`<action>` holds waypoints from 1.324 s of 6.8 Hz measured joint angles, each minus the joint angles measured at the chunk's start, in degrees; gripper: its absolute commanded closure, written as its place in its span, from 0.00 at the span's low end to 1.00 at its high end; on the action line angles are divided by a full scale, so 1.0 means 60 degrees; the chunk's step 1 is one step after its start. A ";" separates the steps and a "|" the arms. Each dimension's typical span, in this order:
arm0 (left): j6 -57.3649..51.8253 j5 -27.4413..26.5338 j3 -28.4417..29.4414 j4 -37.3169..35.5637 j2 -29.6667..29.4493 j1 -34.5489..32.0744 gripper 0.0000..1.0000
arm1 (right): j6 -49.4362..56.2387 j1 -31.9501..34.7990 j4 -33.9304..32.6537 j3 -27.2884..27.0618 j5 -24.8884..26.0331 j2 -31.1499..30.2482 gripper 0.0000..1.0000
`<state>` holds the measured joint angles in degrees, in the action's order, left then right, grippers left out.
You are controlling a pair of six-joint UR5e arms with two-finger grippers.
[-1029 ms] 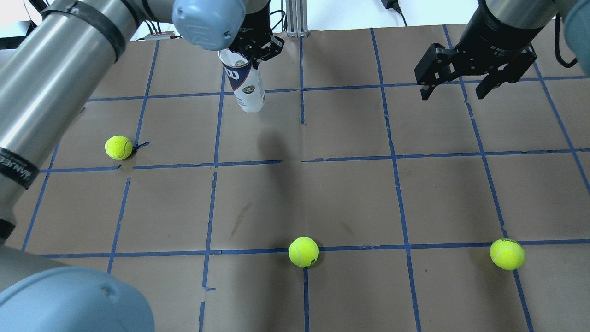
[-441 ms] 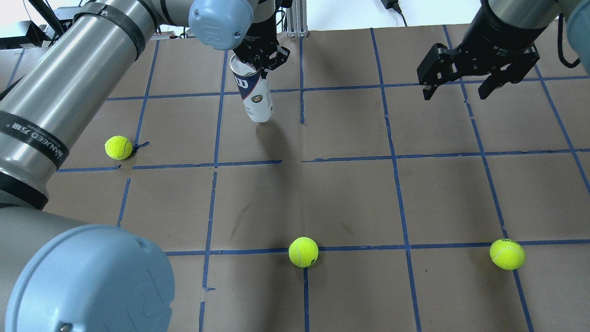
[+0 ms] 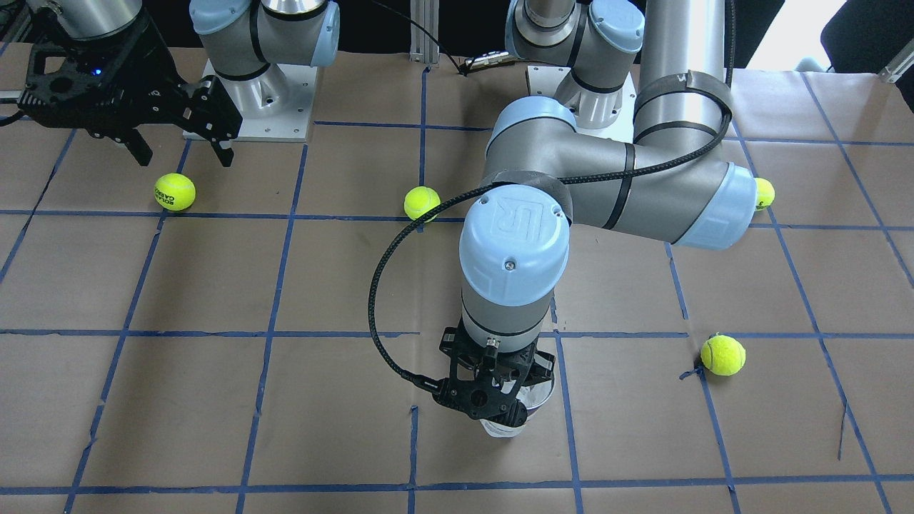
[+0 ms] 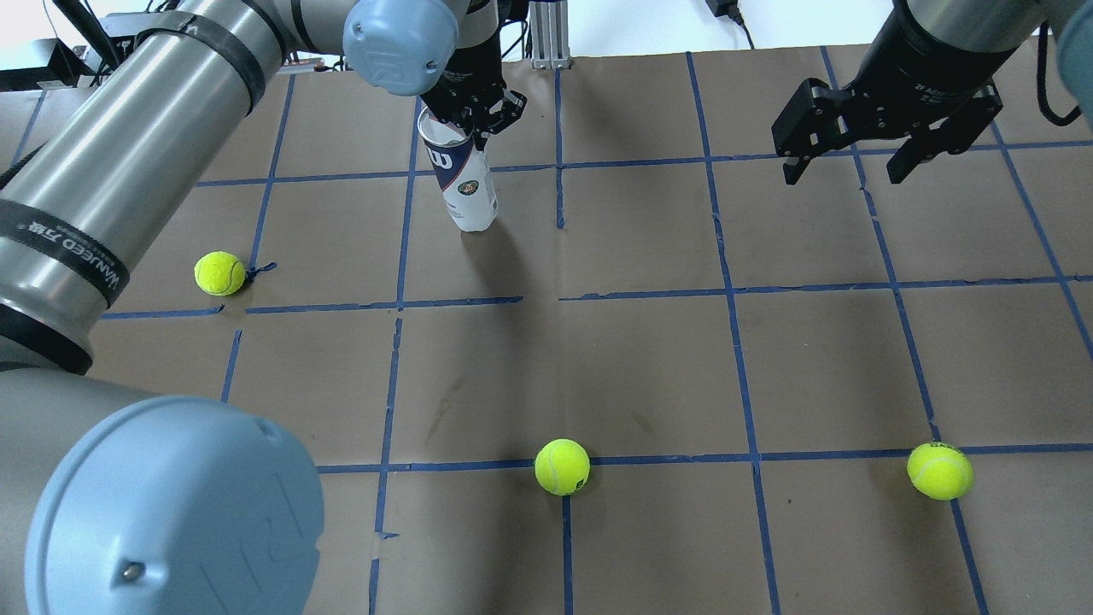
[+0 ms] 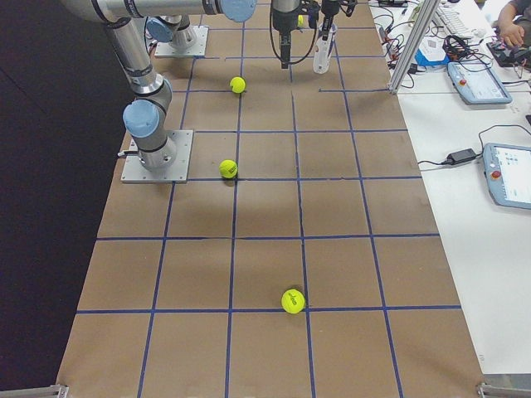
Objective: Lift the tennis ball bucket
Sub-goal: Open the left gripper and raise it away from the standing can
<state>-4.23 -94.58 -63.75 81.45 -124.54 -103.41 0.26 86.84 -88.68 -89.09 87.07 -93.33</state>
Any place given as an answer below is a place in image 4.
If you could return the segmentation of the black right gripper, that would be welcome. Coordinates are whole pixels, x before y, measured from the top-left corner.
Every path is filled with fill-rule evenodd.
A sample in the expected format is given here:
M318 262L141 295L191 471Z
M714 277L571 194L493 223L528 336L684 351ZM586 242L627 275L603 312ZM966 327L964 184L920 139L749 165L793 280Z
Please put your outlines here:
M785 182L851 138L906 139L886 164L891 184L942 152L959 155L1001 108L992 76L1003 62L1003 52L962 50L912 13L891 13L849 85L804 80L769 127Z

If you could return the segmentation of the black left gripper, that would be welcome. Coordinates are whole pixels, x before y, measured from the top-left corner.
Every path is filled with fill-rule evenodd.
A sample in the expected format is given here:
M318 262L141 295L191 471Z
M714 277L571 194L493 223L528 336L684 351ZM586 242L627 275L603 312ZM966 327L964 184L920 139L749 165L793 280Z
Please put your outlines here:
M433 117L460 129L479 152L489 137L522 118L528 100L502 74L500 28L479 45L455 50L440 80L421 98Z

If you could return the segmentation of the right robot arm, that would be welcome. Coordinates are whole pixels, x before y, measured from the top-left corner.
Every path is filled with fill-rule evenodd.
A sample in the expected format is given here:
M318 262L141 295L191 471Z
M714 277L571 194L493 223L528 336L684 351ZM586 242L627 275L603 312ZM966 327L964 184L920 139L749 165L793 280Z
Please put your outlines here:
M968 151L1003 108L994 75L1036 27L1055 35L1055 63L1077 107L1041 113L1054 125L1090 118L1089 1L895 1L853 81L809 78L772 125L795 185L816 157L863 140L901 140L886 165L901 184L941 153Z

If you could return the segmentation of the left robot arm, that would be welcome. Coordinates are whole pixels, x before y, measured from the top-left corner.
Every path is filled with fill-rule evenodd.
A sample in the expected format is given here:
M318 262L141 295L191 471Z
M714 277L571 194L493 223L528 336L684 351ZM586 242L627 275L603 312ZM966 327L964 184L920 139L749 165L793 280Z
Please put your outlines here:
M494 1L184 1L3 187L4 614L301 614L324 534L304 443L205 397L89 378L91 332L212 318L141 260L297 50L425 93Z

